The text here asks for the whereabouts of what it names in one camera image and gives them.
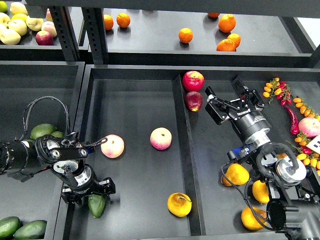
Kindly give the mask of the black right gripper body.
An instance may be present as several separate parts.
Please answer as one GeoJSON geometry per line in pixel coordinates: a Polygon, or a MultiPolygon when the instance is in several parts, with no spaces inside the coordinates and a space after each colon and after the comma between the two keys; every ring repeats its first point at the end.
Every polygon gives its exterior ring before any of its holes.
{"type": "Polygon", "coordinates": [[[246,107],[240,107],[240,108],[229,108],[228,109],[228,115],[229,117],[234,120],[237,121],[239,119],[241,119],[242,117],[244,117],[247,114],[252,114],[253,112],[257,112],[258,110],[256,109],[255,106],[249,106],[248,108],[246,107]]]}

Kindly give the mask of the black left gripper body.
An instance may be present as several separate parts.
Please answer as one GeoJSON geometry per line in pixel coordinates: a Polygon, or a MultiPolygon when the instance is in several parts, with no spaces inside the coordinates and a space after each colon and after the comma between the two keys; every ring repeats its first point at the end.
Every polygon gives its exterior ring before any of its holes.
{"type": "Polygon", "coordinates": [[[99,180],[92,178],[80,186],[71,186],[69,181],[63,183],[67,185],[76,195],[86,197],[89,195],[99,195],[99,180]]]}

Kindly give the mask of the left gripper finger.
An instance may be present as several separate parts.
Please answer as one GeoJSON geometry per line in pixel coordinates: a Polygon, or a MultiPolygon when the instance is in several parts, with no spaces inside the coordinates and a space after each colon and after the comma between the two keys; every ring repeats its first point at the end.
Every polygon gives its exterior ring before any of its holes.
{"type": "Polygon", "coordinates": [[[62,187],[61,197],[66,204],[77,204],[79,207],[83,205],[82,197],[73,192],[68,186],[62,187]]]}
{"type": "Polygon", "coordinates": [[[116,193],[116,185],[111,177],[106,177],[103,180],[98,182],[99,191],[98,194],[100,196],[105,196],[107,199],[110,198],[110,195],[116,193]]]}

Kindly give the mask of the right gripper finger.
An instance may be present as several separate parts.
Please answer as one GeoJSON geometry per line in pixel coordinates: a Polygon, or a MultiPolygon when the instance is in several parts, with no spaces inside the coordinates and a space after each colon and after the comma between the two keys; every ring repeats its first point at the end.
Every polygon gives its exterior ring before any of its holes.
{"type": "Polygon", "coordinates": [[[205,89],[205,93],[208,96],[205,110],[217,125],[221,125],[224,121],[230,119],[230,110],[240,111],[239,106],[235,106],[230,101],[217,97],[210,86],[205,89]]]}
{"type": "Polygon", "coordinates": [[[262,111],[265,108],[265,103],[258,91],[256,89],[249,89],[240,76],[231,80],[230,83],[238,98],[226,101],[223,107],[226,112],[262,111]]]}

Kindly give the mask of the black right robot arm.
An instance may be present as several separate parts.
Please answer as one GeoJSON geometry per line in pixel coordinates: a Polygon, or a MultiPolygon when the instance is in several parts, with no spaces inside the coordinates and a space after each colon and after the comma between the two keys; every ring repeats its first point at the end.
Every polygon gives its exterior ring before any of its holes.
{"type": "Polygon", "coordinates": [[[221,166],[222,179],[232,187],[238,184],[227,176],[232,164],[249,163],[255,170],[253,180],[266,184],[269,202],[266,214],[249,207],[254,219],[267,230],[282,233],[289,240],[317,240],[320,237],[320,178],[313,166],[305,166],[283,143],[268,138],[270,124],[262,115],[263,99],[240,77],[231,81],[237,99],[217,97],[205,89],[205,110],[220,125],[230,121],[242,146],[227,153],[229,161],[221,166]]]}

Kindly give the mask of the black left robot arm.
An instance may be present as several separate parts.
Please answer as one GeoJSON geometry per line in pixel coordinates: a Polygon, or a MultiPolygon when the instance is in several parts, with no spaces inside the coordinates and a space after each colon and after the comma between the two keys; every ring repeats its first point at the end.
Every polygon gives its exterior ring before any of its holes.
{"type": "Polygon", "coordinates": [[[106,143],[103,137],[95,142],[80,142],[78,132],[70,129],[70,115],[66,105],[64,137],[45,134],[35,140],[25,140],[29,118],[36,103],[46,99],[41,96],[27,105],[23,112],[23,134],[19,139],[0,142],[0,173],[25,182],[34,175],[50,170],[63,183],[61,197],[66,204],[82,204],[82,198],[90,195],[115,194],[116,186],[110,177],[98,180],[93,167],[85,162],[95,147],[106,143]]]}

